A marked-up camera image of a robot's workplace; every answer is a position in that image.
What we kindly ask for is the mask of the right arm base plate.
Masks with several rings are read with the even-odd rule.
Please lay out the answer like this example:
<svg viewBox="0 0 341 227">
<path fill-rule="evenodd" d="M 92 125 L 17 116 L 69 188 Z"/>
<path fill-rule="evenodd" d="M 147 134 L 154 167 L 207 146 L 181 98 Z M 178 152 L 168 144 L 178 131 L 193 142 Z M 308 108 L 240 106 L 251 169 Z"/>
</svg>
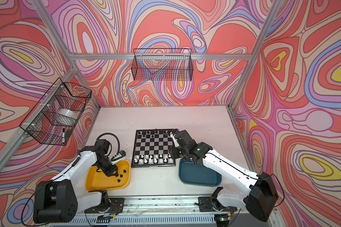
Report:
<svg viewBox="0 0 341 227">
<path fill-rule="evenodd" d="M 233 214 L 237 211 L 236 207 L 225 207 L 216 198 L 211 196 L 198 197 L 198 202 L 195 202 L 195 205 L 199 207 L 200 212 L 230 212 Z"/>
</svg>

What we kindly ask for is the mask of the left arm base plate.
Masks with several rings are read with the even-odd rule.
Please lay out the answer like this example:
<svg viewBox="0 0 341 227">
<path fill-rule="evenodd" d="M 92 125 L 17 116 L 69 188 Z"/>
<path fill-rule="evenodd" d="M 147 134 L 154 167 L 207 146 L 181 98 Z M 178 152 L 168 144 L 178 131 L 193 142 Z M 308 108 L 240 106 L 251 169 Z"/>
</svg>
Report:
<svg viewBox="0 0 341 227">
<path fill-rule="evenodd" d="M 120 214 L 123 212 L 125 198 L 108 198 L 108 201 L 101 202 L 100 205 L 86 209 L 86 214 Z"/>
</svg>

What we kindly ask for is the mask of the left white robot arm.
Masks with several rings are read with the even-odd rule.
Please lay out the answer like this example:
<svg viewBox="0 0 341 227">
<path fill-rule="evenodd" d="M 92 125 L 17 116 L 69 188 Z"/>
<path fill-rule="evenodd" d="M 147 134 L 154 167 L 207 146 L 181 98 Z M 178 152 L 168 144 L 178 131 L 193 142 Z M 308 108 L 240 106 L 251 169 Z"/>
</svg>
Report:
<svg viewBox="0 0 341 227">
<path fill-rule="evenodd" d="M 34 193 L 33 220 L 36 224 L 70 222 L 78 212 L 94 209 L 107 212 L 110 200 L 104 190 L 77 195 L 74 188 L 91 167 L 106 177 L 118 176 L 119 161 L 126 157 L 120 148 L 109 158 L 112 144 L 101 134 L 93 146 L 77 152 L 77 158 L 49 181 L 41 181 Z"/>
</svg>

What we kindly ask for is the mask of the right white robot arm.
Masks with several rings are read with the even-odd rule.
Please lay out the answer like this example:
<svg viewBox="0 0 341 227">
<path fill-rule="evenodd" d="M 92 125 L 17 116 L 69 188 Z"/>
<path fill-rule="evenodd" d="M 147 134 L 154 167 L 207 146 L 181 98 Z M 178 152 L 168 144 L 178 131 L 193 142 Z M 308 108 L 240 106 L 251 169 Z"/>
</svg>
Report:
<svg viewBox="0 0 341 227">
<path fill-rule="evenodd" d="M 247 209 L 259 221 L 268 221 L 279 198 L 272 175 L 265 172 L 258 174 L 235 164 L 210 145 L 197 143 L 186 130 L 173 130 L 170 137 L 174 143 L 171 148 L 174 159 L 184 158 L 194 165 L 201 164 L 216 171 L 242 191 L 237 195 L 222 187 L 217 188 L 211 199 L 218 211 L 221 207 L 238 207 Z"/>
</svg>

